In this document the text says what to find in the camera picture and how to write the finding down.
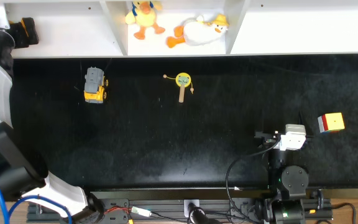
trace white plush duck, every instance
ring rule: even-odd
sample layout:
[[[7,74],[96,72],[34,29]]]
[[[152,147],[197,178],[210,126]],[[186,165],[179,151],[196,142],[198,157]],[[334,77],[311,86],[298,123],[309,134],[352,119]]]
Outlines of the white plush duck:
[[[226,16],[219,14],[211,23],[204,22],[204,17],[187,19],[182,26],[175,28],[175,37],[168,37],[167,45],[173,48],[177,44],[186,43],[198,46],[220,39],[227,31],[229,24]]]

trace yellow truck cab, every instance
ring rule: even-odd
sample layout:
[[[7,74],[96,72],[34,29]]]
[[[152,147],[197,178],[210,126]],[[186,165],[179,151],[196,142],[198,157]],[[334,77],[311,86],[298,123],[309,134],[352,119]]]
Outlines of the yellow truck cab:
[[[105,103],[108,98],[109,80],[100,68],[88,68],[85,75],[84,96],[88,103]]]

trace orange and black object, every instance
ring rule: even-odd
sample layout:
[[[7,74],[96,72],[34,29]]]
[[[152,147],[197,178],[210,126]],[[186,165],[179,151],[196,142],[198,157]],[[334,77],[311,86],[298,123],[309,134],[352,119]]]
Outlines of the orange and black object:
[[[20,22],[13,23],[9,21],[9,23],[11,28],[7,30],[7,32],[15,40],[15,49],[25,48],[39,43],[33,18],[22,18]]]

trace duck's yellow hat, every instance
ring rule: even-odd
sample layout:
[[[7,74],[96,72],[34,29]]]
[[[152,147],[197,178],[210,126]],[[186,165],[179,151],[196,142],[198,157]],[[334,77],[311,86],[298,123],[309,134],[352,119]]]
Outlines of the duck's yellow hat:
[[[219,14],[214,21],[212,21],[213,24],[219,25],[219,26],[229,26],[226,20],[226,16]]]

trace plush duck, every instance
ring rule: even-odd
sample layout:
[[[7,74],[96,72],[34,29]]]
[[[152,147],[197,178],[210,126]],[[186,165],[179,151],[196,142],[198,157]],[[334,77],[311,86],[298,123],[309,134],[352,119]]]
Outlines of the plush duck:
[[[140,31],[135,33],[134,36],[139,40],[145,39],[145,31],[148,27],[153,27],[156,34],[162,34],[165,29],[159,27],[155,22],[157,20],[157,15],[155,10],[161,10],[162,5],[160,2],[155,1],[133,1],[132,2],[132,11],[128,13],[125,17],[125,22],[128,25],[137,23],[140,26]]]
[[[167,45],[173,48],[177,44],[186,43],[198,46],[211,43],[221,38],[227,31],[229,24],[226,16],[219,14],[212,22],[204,22],[204,17],[186,20],[182,26],[175,28],[175,37],[168,37]]]

